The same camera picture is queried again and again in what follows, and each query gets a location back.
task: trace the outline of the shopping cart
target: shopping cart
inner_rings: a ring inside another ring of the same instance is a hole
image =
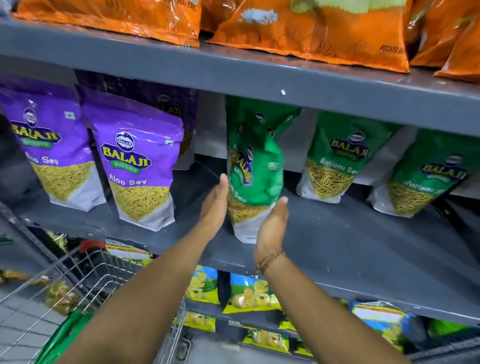
[[[97,310],[141,268],[98,248],[77,248],[28,282],[1,286],[0,363],[34,363],[67,312]],[[155,364],[172,360],[185,315],[182,301]]]

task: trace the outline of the person's right hand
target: person's right hand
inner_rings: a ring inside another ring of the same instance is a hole
[[[282,251],[283,236],[288,220],[287,202],[287,197],[281,197],[258,230],[254,252],[255,264],[259,264],[272,253]]]

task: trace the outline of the bracelet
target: bracelet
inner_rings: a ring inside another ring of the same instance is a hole
[[[270,255],[263,258],[262,261],[258,263],[255,267],[256,273],[258,274],[258,272],[260,271],[262,274],[264,274],[268,266],[272,264],[272,262],[281,255],[285,255],[285,252],[283,250],[279,253],[271,253]]]

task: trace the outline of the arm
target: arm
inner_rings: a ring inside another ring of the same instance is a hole
[[[202,205],[200,221],[173,247],[142,268],[95,313],[58,364],[151,364],[207,243],[227,212],[228,179]]]
[[[255,262],[282,250],[288,219],[282,197],[258,232]],[[286,256],[264,273],[283,310],[319,363],[407,364],[408,359],[387,340],[306,277]]]

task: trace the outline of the forearm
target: forearm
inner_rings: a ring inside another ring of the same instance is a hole
[[[308,279],[287,257],[275,260],[265,277],[319,363],[409,363],[384,338]]]
[[[209,230],[208,226],[197,224],[118,289],[59,363],[150,364],[170,330],[198,260],[211,238]]]

